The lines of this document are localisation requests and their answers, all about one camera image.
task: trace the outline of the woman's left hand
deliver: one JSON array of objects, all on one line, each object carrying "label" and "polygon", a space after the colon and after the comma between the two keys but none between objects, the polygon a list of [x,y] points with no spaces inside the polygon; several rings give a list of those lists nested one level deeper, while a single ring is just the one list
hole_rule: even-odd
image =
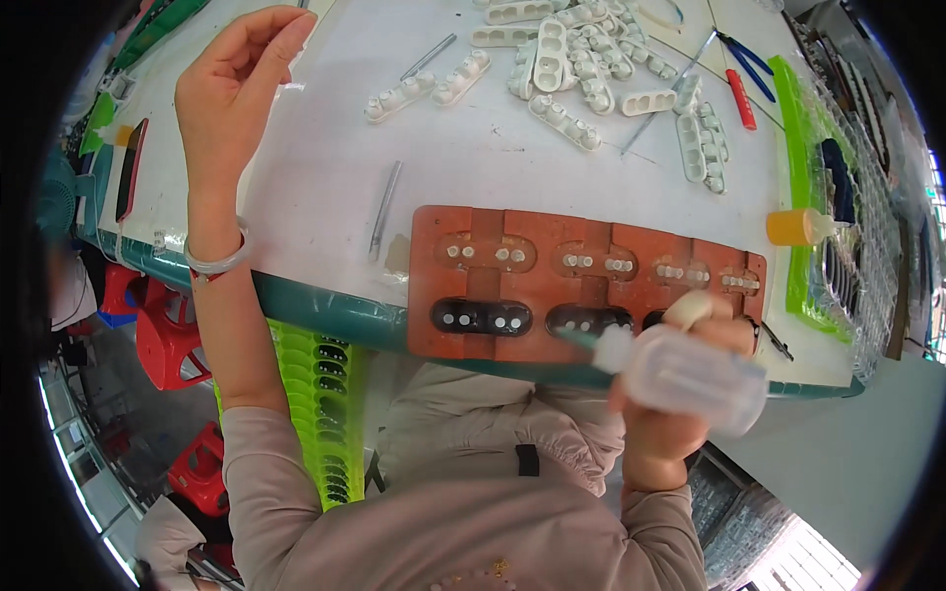
[{"label": "woman's left hand", "polygon": [[315,27],[306,9],[274,6],[224,28],[178,78],[174,106],[192,200],[236,194],[289,62]]}]

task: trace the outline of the pliers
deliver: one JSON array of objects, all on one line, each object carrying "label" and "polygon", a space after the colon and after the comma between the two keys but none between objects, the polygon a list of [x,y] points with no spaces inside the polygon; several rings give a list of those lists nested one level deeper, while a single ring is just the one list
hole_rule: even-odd
[{"label": "pliers", "polygon": [[775,95],[772,94],[772,91],[768,89],[768,86],[765,86],[765,82],[762,81],[762,78],[759,74],[753,69],[749,62],[745,58],[749,58],[756,62],[762,71],[768,74],[769,76],[775,76],[775,72],[772,71],[772,68],[768,67],[768,64],[765,63],[762,58],[752,53],[745,45],[739,43],[732,37],[716,31],[716,35],[719,37],[719,40],[729,48],[729,52],[736,58],[736,61],[739,62],[739,65],[748,73],[749,77],[752,78],[752,81],[756,83],[756,86],[759,87],[759,90],[765,95],[766,98],[775,102]]}]

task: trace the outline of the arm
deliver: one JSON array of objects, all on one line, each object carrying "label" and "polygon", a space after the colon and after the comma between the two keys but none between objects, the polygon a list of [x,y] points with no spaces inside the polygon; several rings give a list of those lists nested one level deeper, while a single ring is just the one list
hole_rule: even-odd
[{"label": "arm", "polygon": [[[237,182],[253,157],[289,61],[315,26],[303,9],[273,7],[224,28],[181,74],[175,108],[187,163],[191,254],[217,261],[237,251]],[[192,282],[201,344],[223,409],[289,416],[270,330],[244,262],[212,282]]]},{"label": "arm", "polygon": [[[175,108],[187,163],[188,248],[217,261],[240,246],[237,182],[272,98],[315,15],[276,6],[237,18],[178,80]],[[248,589],[276,588],[296,543],[321,513],[289,421],[270,330],[249,263],[192,282],[201,344],[223,407],[223,483],[236,566]]]},{"label": "arm", "polygon": [[[751,324],[733,320],[732,306],[721,299],[713,300],[711,318],[695,323],[690,334],[744,356],[751,356],[755,344]],[[703,444],[709,426],[695,416],[643,408],[618,385],[609,401],[627,427],[621,521],[629,540],[618,580],[622,587],[647,591],[706,589],[684,459]]]}]

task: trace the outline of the window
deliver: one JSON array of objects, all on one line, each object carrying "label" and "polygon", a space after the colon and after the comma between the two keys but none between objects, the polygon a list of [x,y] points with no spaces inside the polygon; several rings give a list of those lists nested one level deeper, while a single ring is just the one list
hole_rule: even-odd
[{"label": "window", "polygon": [[[933,217],[936,219],[936,227],[932,230],[938,232],[941,241],[946,241],[946,199],[943,196],[943,177],[939,170],[937,156],[933,152],[930,152],[930,167],[933,169],[933,186],[927,188],[926,193],[933,203]],[[943,297],[946,279],[943,281],[944,285],[940,286],[939,293],[933,295],[929,349],[924,356],[946,364],[946,301],[944,301],[946,298]]]},{"label": "window", "polygon": [[861,572],[810,525],[798,521],[781,547],[755,569],[752,582],[760,591],[851,591]]}]

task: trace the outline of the wrist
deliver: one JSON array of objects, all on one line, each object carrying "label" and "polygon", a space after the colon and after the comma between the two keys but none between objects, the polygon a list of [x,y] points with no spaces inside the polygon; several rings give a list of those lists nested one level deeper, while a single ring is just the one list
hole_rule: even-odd
[{"label": "wrist", "polygon": [[191,255],[201,261],[218,261],[236,252],[241,241],[236,191],[192,189],[187,196],[187,246]]},{"label": "wrist", "polygon": [[687,466],[683,460],[665,460],[626,450],[622,474],[624,494],[672,491],[687,483]]}]

